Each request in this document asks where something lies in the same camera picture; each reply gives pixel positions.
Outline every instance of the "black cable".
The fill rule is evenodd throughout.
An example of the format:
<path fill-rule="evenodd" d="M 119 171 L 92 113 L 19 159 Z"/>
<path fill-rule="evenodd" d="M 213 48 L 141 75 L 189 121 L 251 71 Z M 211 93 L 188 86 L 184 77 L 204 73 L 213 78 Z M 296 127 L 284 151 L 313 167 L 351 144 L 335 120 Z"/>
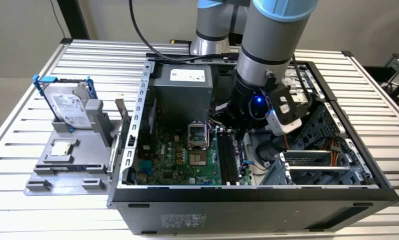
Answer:
<path fill-rule="evenodd" d="M 395 77 L 392 77 L 392 79 L 387 82 L 387 85 L 384 86 L 384 90 L 387 90 L 387 88 L 388 88 L 388 85 L 391 85 L 392 84 L 392 81 L 393 81 L 393 79 L 395 79 Z"/>
<path fill-rule="evenodd" d="M 275 158 L 275 156 L 272 156 L 272 154 L 271 154 L 271 152 L 269 151 L 267 151 L 268 153 L 269 153 L 269 159 L 268 158 L 264 158 L 261 155 L 260 155 L 260 148 L 261 147 L 264 147 L 265 145 L 271 145 L 271 147 L 273 147 L 275 148 L 275 146 L 272 145 L 272 142 L 273 142 L 273 138 L 272 138 L 272 135 L 271 135 L 271 138 L 268 139 L 268 140 L 264 140 L 263 142 L 260 142 L 259 144 L 257 144 L 257 146 L 255 147 L 255 155 L 256 155 L 256 161 L 257 161 L 257 163 L 261 165 L 261 167 L 264 167 L 265 166 L 265 162 L 269 162 L 269 163 L 272 163 L 275 160 L 276 160 L 276 158 Z"/>
<path fill-rule="evenodd" d="M 301 78 L 301 74 L 300 74 L 300 71 L 299 71 L 299 66 L 297 66 L 295 54 L 292 55 L 291 60 L 292 60 L 295 74 L 297 75 L 300 86 L 301 86 L 301 89 L 304 91 L 304 95 L 305 95 L 305 99 L 307 99 L 307 108 L 309 108 L 312 106 L 312 97 L 311 97 L 311 94 L 308 92 L 305 83 L 304 83 L 303 78 Z"/>
<path fill-rule="evenodd" d="M 204 59 L 204 58 L 217 58 L 221 57 L 221 55 L 219 54 L 208 54 L 208 55 L 201 55 L 201 56 L 193 56 L 193 57 L 188 57 L 188 58 L 172 58 L 169 56 L 165 56 L 164 54 L 161 54 L 153 47 L 152 45 L 148 43 L 148 41 L 145 40 L 144 36 L 140 33 L 139 27 L 137 27 L 137 23 L 136 23 L 136 19 L 135 19 L 135 11 L 133 11 L 133 0 L 128 0 L 128 6 L 129 6 L 129 16 L 131 16 L 131 21 L 132 21 L 132 26 L 135 29 L 135 32 L 139 35 L 139 38 L 141 39 L 143 43 L 147 45 L 147 47 L 151 49 L 151 51 L 160 56 L 163 59 L 167 59 L 168 61 L 172 62 L 188 62 L 188 61 L 193 61 L 197 59 Z"/>
<path fill-rule="evenodd" d="M 60 27 L 60 30 L 61 30 L 61 33 L 63 33 L 63 38 L 67 38 L 67 35 L 65 35 L 65 32 L 64 32 L 64 29 L 61 28 L 61 25 L 60 25 L 60 22 L 59 22 L 59 19 L 57 19 L 57 15 L 56 15 L 56 10 L 55 10 L 55 4 L 53 4 L 53 0 L 49 0 L 51 2 L 51 7 L 52 7 L 52 13 L 53 13 L 53 17 L 55 17 L 55 20 L 59 24 L 59 27 Z"/>
<path fill-rule="evenodd" d="M 259 167 L 256 164 L 248 164 L 249 166 L 255 166 L 260 171 L 265 171 L 261 167 Z"/>

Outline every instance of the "wire bundle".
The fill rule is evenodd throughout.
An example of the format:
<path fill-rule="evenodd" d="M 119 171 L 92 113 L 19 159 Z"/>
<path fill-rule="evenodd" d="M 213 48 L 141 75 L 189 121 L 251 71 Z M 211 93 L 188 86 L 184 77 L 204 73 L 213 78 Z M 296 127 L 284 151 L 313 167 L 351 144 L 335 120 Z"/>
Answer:
<path fill-rule="evenodd" d="M 327 138 L 324 145 L 321 146 L 320 150 L 325 150 L 328 147 L 328 144 L 331 142 L 331 146 L 339 147 L 340 144 L 337 141 L 335 141 L 331 138 Z M 329 148 L 329 166 L 331 167 L 336 167 L 337 166 L 337 159 L 339 159 L 339 154 L 340 152 L 336 152 L 332 150 L 332 148 Z"/>

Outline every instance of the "robotic arm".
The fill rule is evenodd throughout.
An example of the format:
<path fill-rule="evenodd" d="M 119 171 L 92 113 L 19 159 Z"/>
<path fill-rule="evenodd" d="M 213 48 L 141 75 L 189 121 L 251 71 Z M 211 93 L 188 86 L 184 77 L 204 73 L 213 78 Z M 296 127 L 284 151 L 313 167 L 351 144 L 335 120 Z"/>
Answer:
<path fill-rule="evenodd" d="M 275 135 L 283 135 L 300 127 L 300 117 L 308 111 L 305 105 L 295 105 L 281 79 L 317 0 L 252 0 L 249 7 L 221 2 L 197 1 L 196 39 L 191 45 L 195 55 L 228 52 L 228 33 L 244 25 L 235 86 L 215 117 L 237 129 L 239 137 L 264 125 Z"/>

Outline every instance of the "green circuit board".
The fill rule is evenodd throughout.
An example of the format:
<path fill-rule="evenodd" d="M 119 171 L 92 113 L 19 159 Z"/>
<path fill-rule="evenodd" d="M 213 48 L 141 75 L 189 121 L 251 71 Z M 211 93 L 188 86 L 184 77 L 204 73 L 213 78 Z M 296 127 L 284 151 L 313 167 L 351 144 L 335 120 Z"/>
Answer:
<path fill-rule="evenodd" d="M 219 161 L 216 132 L 208 133 L 207 150 L 188 149 L 188 131 L 185 128 L 163 127 L 157 129 L 152 171 L 147 176 L 147 185 L 203 185 L 223 184 Z M 240 185 L 249 185 L 249 173 L 239 179 Z"/>

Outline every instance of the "hard drive label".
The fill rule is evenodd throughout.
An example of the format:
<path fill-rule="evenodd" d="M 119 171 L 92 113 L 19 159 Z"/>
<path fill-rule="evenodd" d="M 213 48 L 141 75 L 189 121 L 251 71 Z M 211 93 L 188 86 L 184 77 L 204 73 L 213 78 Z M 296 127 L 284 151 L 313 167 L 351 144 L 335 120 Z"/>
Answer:
<path fill-rule="evenodd" d="M 51 97 L 64 122 L 73 128 L 91 128 L 91 121 L 80 97 L 63 93 L 52 93 Z"/>

